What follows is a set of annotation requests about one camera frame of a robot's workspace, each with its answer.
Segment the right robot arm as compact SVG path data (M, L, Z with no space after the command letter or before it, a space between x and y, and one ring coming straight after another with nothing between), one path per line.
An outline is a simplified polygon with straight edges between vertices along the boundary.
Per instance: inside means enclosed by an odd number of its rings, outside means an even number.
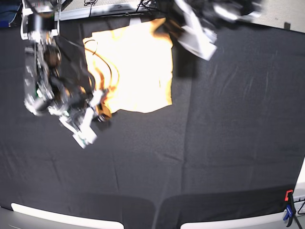
M75 63L59 45L62 0L24 0L21 38L25 47L24 105L35 116L59 117L76 133L92 120L106 121L102 109L108 89L97 89L83 63Z

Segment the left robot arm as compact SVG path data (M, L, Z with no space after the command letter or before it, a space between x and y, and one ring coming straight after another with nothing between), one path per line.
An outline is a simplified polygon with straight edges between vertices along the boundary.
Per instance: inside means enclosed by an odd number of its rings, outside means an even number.
M166 27L186 49L214 49L216 30L238 21L252 21L262 12L260 0L173 0Z

